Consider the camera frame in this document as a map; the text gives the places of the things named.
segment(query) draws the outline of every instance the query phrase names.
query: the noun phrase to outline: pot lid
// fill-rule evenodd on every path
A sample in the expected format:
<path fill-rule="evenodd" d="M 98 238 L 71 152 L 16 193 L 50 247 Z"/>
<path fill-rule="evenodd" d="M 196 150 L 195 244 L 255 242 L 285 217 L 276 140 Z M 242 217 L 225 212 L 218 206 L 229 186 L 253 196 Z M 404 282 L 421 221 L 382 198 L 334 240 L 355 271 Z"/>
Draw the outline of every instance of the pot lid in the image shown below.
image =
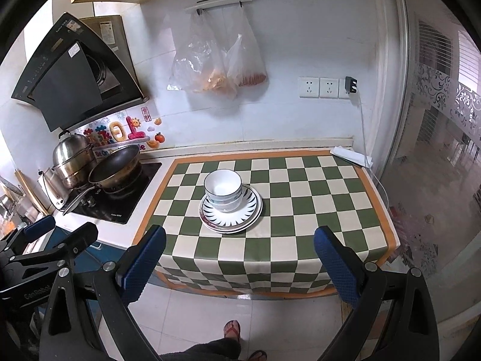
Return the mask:
<path fill-rule="evenodd" d="M 64 130 L 59 134 L 59 139 L 64 135 L 65 137 L 63 140 L 60 141 L 54 149 L 54 155 L 52 158 L 54 161 L 54 167 L 63 164 L 90 146 L 88 138 L 81 134 L 71 134 L 68 130 Z"/>

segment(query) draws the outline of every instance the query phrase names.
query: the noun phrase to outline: bowl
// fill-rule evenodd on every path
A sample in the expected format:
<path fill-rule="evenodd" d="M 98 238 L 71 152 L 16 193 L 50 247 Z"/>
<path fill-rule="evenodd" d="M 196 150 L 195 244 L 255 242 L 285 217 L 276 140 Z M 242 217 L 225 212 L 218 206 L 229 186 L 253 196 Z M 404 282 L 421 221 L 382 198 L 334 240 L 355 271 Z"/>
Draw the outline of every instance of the bowl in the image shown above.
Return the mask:
<path fill-rule="evenodd" d="M 224 212 L 224 213 L 233 212 L 234 210 L 236 210 L 241 205 L 242 194 L 240 194 L 237 198 L 235 198 L 234 201 L 231 201 L 229 203 L 214 203 L 211 200 L 209 200 L 209 201 L 212 204 L 212 206 L 216 210 L 218 210 L 219 212 Z"/>
<path fill-rule="evenodd" d="M 242 194 L 242 180 L 235 171 L 218 169 L 205 177 L 204 188 L 212 204 L 226 205 Z"/>

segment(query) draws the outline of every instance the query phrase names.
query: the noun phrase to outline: hanging plastic bag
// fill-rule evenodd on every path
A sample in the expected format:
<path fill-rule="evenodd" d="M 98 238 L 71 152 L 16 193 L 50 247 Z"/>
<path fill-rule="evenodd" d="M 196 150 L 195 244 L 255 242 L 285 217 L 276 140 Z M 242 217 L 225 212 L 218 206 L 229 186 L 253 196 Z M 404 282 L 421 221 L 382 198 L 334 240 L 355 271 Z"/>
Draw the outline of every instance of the hanging plastic bag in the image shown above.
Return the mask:
<path fill-rule="evenodd" d="M 264 61 L 244 8 L 238 5 L 232 15 L 230 36 L 235 43 L 227 53 L 227 77 L 238 86 L 251 86 L 267 80 Z"/>
<path fill-rule="evenodd" d="M 225 53 L 209 25 L 209 14 L 191 14 L 187 42 L 179 47 L 172 63 L 167 89 L 213 93 L 228 98 L 237 94 L 224 66 Z"/>

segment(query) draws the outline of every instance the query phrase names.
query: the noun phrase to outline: stack of plates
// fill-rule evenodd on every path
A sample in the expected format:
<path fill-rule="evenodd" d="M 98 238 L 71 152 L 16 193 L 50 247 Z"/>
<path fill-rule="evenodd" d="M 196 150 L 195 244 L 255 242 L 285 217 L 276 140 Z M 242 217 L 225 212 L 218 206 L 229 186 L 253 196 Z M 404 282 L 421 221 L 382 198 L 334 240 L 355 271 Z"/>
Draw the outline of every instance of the stack of plates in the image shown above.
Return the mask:
<path fill-rule="evenodd" d="M 199 216 L 205 226 L 217 233 L 236 233 L 251 226 L 261 215 L 262 199 L 251 186 L 242 185 L 242 202 L 233 212 L 215 209 L 206 195 L 199 205 Z"/>

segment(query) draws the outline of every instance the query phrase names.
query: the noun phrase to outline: black glass cooktop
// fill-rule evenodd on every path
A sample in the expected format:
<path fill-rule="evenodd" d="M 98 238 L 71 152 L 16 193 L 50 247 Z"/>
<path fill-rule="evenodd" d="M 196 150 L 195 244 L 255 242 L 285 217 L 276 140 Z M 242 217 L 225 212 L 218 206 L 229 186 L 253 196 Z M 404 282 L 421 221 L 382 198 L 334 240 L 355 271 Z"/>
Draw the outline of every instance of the black glass cooktop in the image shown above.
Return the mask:
<path fill-rule="evenodd" d="M 93 190 L 93 193 L 89 194 L 88 198 L 72 212 L 99 220 L 127 224 L 141 196 L 161 165 L 160 162 L 142 164 L 142 172 L 135 181 L 132 191 L 127 195 L 119 197 L 101 189 Z M 78 191 L 71 193 L 68 202 L 71 202 L 78 193 Z"/>

